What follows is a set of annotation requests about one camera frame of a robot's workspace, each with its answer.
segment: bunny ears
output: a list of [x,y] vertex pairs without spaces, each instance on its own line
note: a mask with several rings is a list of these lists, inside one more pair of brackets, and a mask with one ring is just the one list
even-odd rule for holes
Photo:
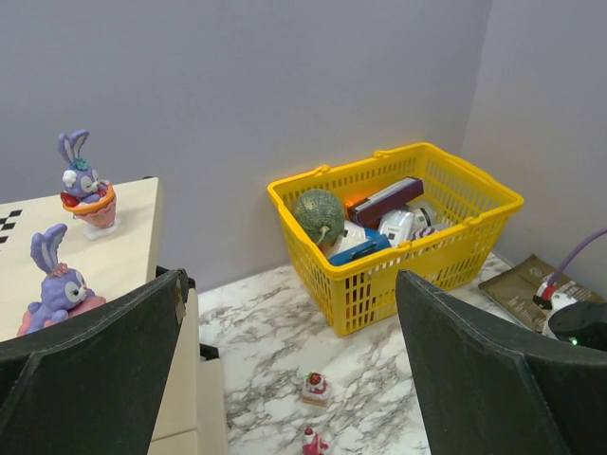
[[59,145],[57,147],[59,153],[67,164],[81,171],[88,169],[88,163],[80,157],[80,149],[88,139],[88,135],[89,133],[86,130],[75,131],[69,136],[66,133],[59,135]]
[[57,250],[66,232],[67,226],[60,224],[50,227],[44,234],[37,232],[31,238],[31,259],[47,275],[52,275],[60,265]]

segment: marble floor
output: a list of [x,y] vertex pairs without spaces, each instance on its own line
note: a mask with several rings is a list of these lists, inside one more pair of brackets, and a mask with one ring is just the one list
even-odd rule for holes
[[[508,269],[490,255],[452,294],[511,320],[480,281]],[[396,316],[338,338],[290,266],[200,295],[200,341],[219,347],[225,370],[230,453],[301,454],[306,426],[340,454],[430,455]],[[326,409],[300,400],[310,371],[326,374]]]

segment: white table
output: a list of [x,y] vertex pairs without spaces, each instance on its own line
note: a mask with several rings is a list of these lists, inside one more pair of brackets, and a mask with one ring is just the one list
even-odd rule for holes
[[[0,230],[0,341],[15,337],[28,304],[40,299],[44,273],[29,257],[36,232],[66,224],[59,261],[80,270],[91,288],[108,301],[156,276],[163,202],[158,179],[120,184],[114,190],[121,224],[113,235],[94,242],[83,235],[85,222],[73,219],[57,194],[0,205],[0,219],[13,214],[0,223],[4,228]],[[151,455],[228,453],[223,367],[218,359],[199,359],[197,319],[198,298],[191,290]]]

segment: figurine base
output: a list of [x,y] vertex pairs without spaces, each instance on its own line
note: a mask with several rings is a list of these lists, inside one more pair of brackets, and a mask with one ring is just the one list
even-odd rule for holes
[[120,226],[120,218],[116,218],[114,220],[114,224],[110,227],[106,227],[105,229],[99,229],[93,225],[86,225],[84,227],[84,237],[86,237],[88,240],[97,240],[101,237],[107,237],[108,235],[112,235],[116,229],[118,229],[118,226]]
[[326,408],[326,405],[328,405],[329,400],[320,400],[318,398],[310,398],[309,395],[303,395],[302,396],[302,401],[304,403],[307,403],[308,405],[316,405],[316,406],[322,406],[323,408]]
[[[75,318],[82,313],[86,313],[87,311],[94,310],[98,306],[102,306],[106,304],[106,300],[100,296],[87,297],[82,303],[76,305],[76,307],[72,308],[67,312],[69,318]],[[23,320],[19,330],[17,331],[17,336],[21,337],[26,334],[29,329],[29,325],[31,324],[31,313],[26,310],[23,315]],[[53,325],[52,320],[48,320],[45,322],[45,328]]]

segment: toy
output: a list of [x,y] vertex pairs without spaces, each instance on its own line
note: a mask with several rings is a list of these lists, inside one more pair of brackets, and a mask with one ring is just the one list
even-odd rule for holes
[[57,252],[66,232],[67,226],[59,224],[31,239],[31,259],[46,277],[41,285],[41,301],[29,304],[18,335],[31,334],[105,303],[86,286],[78,270],[59,262]]
[[360,244],[364,244],[368,240],[375,239],[379,236],[379,232],[367,227],[360,227],[351,221],[345,220],[343,231],[338,236],[338,240],[333,245],[326,244],[322,249],[322,253],[327,258],[332,258],[336,254],[347,251]]
[[302,454],[303,455],[328,455],[329,444],[314,429],[308,427],[303,433]]
[[339,267],[340,265],[349,264],[389,247],[391,247],[391,245],[388,236],[386,234],[380,234],[358,246],[354,246],[335,256],[331,256],[329,258],[329,263],[335,267]]
[[326,406],[329,402],[329,382],[320,373],[310,373],[305,377],[302,400],[305,403]]
[[381,217],[379,232],[386,234],[392,246],[397,247],[412,240],[414,233],[420,229],[429,228],[434,218],[434,211],[424,207],[392,210]]
[[371,225],[389,211],[400,209],[424,193],[424,183],[415,177],[406,177],[348,208],[348,217],[359,226]]
[[100,180],[99,173],[81,157],[88,135],[86,130],[59,135],[59,153],[69,165],[64,172],[61,200],[65,210],[88,223],[84,235],[95,240],[113,233],[120,219],[116,218],[116,194],[111,183]]
[[343,232],[345,209],[331,191],[306,191],[295,201],[293,216],[316,245],[333,244]]

